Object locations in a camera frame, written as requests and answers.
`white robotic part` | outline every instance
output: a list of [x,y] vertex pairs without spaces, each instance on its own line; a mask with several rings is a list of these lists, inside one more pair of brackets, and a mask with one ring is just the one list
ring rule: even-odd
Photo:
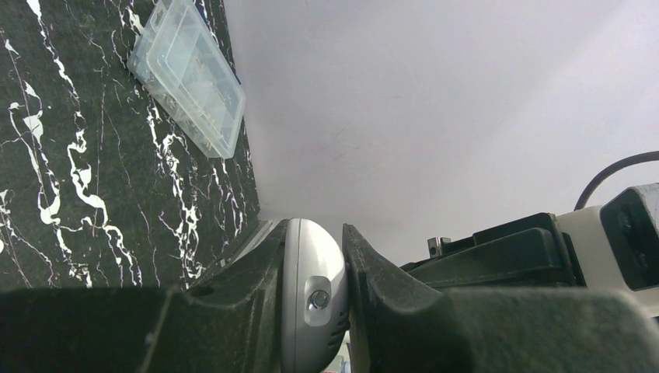
[[629,289],[602,226],[600,211],[601,206],[594,206],[557,217],[561,230],[572,239],[586,286],[622,291],[635,298],[648,316],[658,316],[659,287]]
[[341,248],[315,222],[288,222],[282,285],[281,371],[317,373],[343,339],[348,283]]

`black cable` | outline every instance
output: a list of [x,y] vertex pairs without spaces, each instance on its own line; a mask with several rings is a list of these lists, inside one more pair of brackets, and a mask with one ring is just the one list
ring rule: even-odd
[[631,157],[620,159],[618,162],[613,163],[609,167],[603,169],[600,173],[597,174],[597,176],[593,178],[593,180],[591,180],[590,183],[588,183],[586,189],[584,189],[584,191],[581,192],[581,195],[579,196],[579,200],[577,201],[577,205],[574,206],[574,210],[576,211],[586,207],[588,198],[590,198],[593,192],[595,192],[595,190],[597,189],[597,187],[599,187],[599,184],[601,184],[609,176],[629,166],[634,166],[640,163],[654,162],[654,161],[659,161],[659,151],[632,155]]

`clear plastic box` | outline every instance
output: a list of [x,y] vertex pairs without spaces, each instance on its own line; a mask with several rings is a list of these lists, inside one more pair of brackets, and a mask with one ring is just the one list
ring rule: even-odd
[[208,158],[231,158],[245,93],[193,0],[160,0],[128,69]]

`plastic container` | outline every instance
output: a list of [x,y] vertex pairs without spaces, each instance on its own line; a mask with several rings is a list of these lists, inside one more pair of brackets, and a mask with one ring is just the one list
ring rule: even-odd
[[128,69],[208,158],[231,158],[245,93],[192,0],[160,0]]

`marble countertop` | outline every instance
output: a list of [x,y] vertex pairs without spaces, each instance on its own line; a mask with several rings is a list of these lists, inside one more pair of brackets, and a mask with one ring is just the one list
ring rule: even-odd
[[[197,1],[233,67],[220,0]],[[125,68],[151,0],[26,0],[0,15],[0,290],[188,288],[259,211],[244,125],[207,159]]]

